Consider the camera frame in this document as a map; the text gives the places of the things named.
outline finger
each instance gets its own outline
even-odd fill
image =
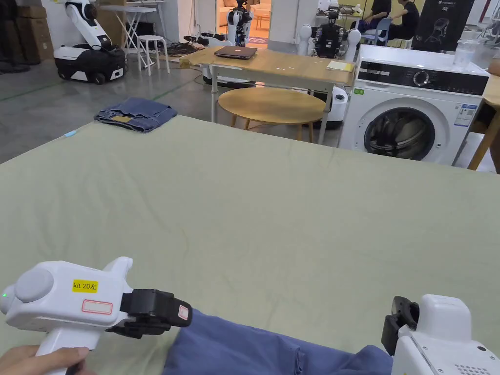
[[[52,370],[71,367],[89,355],[86,347],[63,347],[50,354],[31,357],[15,364],[9,371],[13,374],[44,375]]]
[[[38,345],[13,347],[0,358],[0,372],[26,358],[34,357],[37,354],[38,348]]]

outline doorway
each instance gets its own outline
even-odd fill
[[[271,26],[272,0],[247,0],[246,8],[253,12],[250,28],[250,41],[247,47],[266,49],[268,47],[269,29]],[[237,6],[236,0],[217,0],[219,34],[228,33],[228,12]]]

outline cable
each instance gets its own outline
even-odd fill
[[[191,43],[175,42],[168,46],[168,55],[171,57],[179,57],[192,54],[199,50],[203,50],[203,48],[196,47]]]

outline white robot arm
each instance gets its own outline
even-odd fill
[[[97,22],[97,9],[89,0],[67,1],[65,6],[66,14],[93,49],[111,48],[110,37]]]
[[[0,298],[6,323],[47,332],[37,356],[60,348],[96,348],[101,334],[140,339],[171,326],[187,327],[192,307],[172,293],[132,289],[126,281],[132,259],[119,257],[104,270],[65,261],[46,261],[23,273]],[[48,375],[65,375],[66,369]]]
[[[460,299],[426,294],[420,304],[395,297],[382,343],[391,375],[491,375],[500,360],[472,340],[471,312]]]

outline mattress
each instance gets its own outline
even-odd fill
[[[178,116],[149,133],[92,122],[0,165],[0,285],[38,262],[134,259],[132,288],[357,352],[401,295],[461,298],[500,353],[500,179]],[[103,333],[99,375],[157,374],[178,330]],[[39,332],[0,324],[0,351]]]

